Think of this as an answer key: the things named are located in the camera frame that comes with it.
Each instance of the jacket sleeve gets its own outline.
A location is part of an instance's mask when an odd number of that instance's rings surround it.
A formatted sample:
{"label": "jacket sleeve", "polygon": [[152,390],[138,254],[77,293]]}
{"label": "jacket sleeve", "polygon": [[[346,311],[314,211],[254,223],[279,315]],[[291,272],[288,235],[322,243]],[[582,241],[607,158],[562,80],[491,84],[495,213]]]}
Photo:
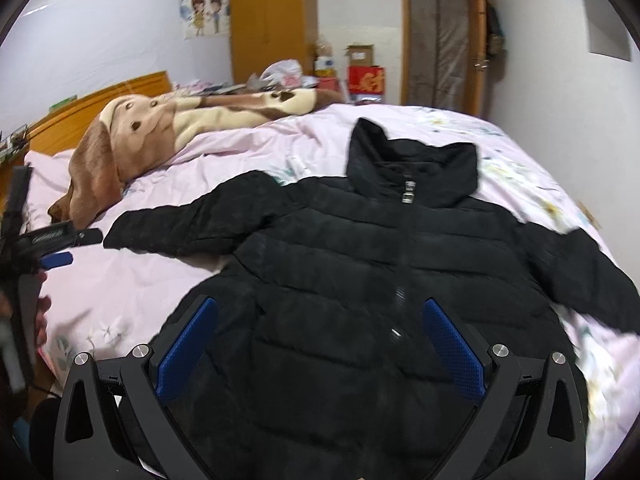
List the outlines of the jacket sleeve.
{"label": "jacket sleeve", "polygon": [[552,301],[613,329],[640,334],[635,285],[585,231],[562,235],[527,223],[516,232],[530,271]]}
{"label": "jacket sleeve", "polygon": [[292,208],[268,174],[250,171],[183,206],[129,211],[113,224],[104,247],[170,256],[230,254],[253,231]]}

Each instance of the pink bed sheet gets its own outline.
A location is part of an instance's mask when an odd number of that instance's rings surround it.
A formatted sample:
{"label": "pink bed sheet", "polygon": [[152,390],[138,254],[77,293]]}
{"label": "pink bed sheet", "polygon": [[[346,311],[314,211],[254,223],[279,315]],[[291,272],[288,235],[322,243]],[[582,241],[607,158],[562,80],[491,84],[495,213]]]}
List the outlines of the pink bed sheet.
{"label": "pink bed sheet", "polygon": [[[189,203],[249,170],[267,171],[284,184],[311,175],[341,176],[350,132],[359,117],[378,122],[391,138],[418,139],[437,146],[475,143],[481,174],[478,198],[510,209],[522,221],[560,232],[582,227],[610,256],[598,232],[564,190],[503,131],[476,118],[421,107],[333,105],[258,128],[201,134],[167,164],[136,179],[123,200],[93,226],[106,234],[126,210]],[[28,199],[32,228],[49,223],[47,208],[66,191],[70,153],[53,157],[28,153],[26,160],[34,167]],[[148,342],[180,298],[223,264],[101,246],[77,248],[72,253],[74,264],[52,270],[44,286],[53,308],[48,314],[49,340],[43,355],[61,383],[80,351],[111,358]],[[572,312],[564,313],[563,318],[584,366],[591,366],[586,375],[590,374],[590,398],[594,399],[590,406],[596,406],[596,412],[590,415],[590,480],[608,462],[640,410],[640,341]]]}

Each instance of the black puffer jacket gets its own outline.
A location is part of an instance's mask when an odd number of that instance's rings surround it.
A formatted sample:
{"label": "black puffer jacket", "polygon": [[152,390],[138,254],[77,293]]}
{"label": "black puffer jacket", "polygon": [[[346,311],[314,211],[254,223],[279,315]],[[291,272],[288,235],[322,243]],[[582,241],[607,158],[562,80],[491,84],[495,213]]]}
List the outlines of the black puffer jacket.
{"label": "black puffer jacket", "polygon": [[220,308],[171,406],[217,478],[423,478],[471,408],[422,334],[428,298],[519,356],[573,363],[552,301],[638,331],[636,289],[597,244],[470,198],[476,165],[472,144],[388,140],[360,120],[346,178],[280,187],[252,171],[118,219],[107,248],[233,254],[168,320],[198,294]]}

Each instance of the brown blanket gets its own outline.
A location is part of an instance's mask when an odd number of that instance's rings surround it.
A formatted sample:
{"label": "brown blanket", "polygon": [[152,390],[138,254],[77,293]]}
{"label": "brown blanket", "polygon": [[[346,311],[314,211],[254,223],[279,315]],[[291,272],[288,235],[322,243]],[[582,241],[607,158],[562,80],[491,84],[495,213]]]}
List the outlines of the brown blanket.
{"label": "brown blanket", "polygon": [[259,126],[341,102],[336,92],[312,89],[167,101],[119,97],[80,140],[69,162],[69,190],[49,215],[83,229],[121,200],[127,182],[168,161],[197,134]]}

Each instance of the metal screw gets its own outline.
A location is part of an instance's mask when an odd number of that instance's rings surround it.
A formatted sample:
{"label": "metal screw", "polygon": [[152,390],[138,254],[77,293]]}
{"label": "metal screw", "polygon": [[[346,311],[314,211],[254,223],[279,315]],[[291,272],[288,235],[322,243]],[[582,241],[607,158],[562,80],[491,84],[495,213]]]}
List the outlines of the metal screw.
{"label": "metal screw", "polygon": [[141,358],[149,353],[149,347],[147,345],[138,345],[133,349],[133,357]]}
{"label": "metal screw", "polygon": [[83,365],[88,360],[89,360],[89,354],[87,352],[81,352],[76,356],[76,358],[74,359],[74,362],[77,365]]}
{"label": "metal screw", "polygon": [[494,345],[494,347],[491,348],[491,350],[498,357],[507,357],[507,355],[509,355],[509,349],[505,345],[500,345],[500,344]]}
{"label": "metal screw", "polygon": [[551,358],[559,365],[563,365],[566,362],[566,357],[564,357],[564,354],[561,354],[560,352],[553,352]]}

